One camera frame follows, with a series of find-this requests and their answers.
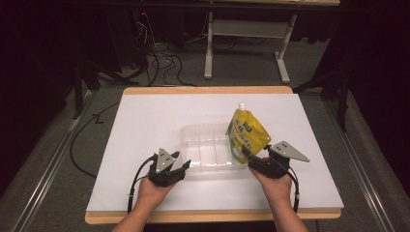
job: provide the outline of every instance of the clear plastic container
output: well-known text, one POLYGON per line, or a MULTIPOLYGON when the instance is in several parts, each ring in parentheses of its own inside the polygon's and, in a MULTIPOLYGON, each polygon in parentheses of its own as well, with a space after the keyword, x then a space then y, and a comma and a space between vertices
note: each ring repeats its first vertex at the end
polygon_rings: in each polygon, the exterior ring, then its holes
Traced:
POLYGON ((188 172, 238 170, 247 164, 236 160, 226 136, 228 123, 194 124, 181 128, 181 154, 184 163, 190 160, 188 172))

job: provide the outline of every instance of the white table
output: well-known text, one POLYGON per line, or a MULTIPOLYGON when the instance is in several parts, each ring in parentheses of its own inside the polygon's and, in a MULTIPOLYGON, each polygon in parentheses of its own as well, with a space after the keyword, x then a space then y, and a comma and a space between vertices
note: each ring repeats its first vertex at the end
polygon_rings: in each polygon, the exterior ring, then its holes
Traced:
MULTIPOLYGON (((338 218, 343 203, 299 96, 290 88, 175 87, 124 91, 86 221, 119 222, 127 213, 132 179, 141 163, 159 148, 180 151, 179 129, 184 125, 229 122, 239 102, 245 102, 266 128, 272 144, 286 140, 310 159, 290 162, 300 182, 299 217, 338 218)), ((147 173, 148 167, 141 173, 147 173)), ((188 173, 148 222, 268 219, 272 214, 261 186, 246 168, 207 175, 188 173)))

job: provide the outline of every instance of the yellow pouch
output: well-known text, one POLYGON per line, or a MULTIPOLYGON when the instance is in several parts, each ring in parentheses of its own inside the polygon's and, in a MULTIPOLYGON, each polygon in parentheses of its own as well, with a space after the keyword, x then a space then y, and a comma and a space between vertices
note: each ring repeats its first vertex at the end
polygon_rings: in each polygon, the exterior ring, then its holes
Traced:
POLYGON ((271 141, 271 136, 259 121, 250 111, 245 110, 244 103, 240 103, 235 111, 226 135, 229 138, 231 153, 241 163, 248 162, 242 153, 242 145, 245 145, 252 155, 257 155, 271 141))

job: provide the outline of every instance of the white cap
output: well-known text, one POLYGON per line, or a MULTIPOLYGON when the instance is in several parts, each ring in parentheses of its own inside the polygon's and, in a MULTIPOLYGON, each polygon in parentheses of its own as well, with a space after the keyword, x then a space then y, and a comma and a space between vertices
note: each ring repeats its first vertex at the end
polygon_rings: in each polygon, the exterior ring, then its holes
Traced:
POLYGON ((246 110, 245 104, 244 104, 243 102, 240 102, 240 103, 239 103, 239 109, 240 109, 240 110, 246 110))

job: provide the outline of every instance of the white tabletop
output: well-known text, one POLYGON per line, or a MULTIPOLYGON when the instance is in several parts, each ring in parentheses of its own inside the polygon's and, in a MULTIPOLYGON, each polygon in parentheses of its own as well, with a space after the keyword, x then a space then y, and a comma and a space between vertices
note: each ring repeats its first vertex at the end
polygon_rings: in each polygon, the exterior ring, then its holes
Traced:
MULTIPOLYGON (((229 122, 239 102, 246 104, 272 136, 271 144, 285 140, 310 159, 290 161, 300 183, 299 208, 343 208, 298 95, 148 94, 123 95, 87 212, 125 212, 133 177, 143 161, 159 148, 169 153, 180 151, 180 128, 185 125, 229 122)), ((148 172, 149 164, 142 174, 148 172)), ((269 208, 261 186, 246 168, 188 173, 156 211, 265 209, 269 208)))

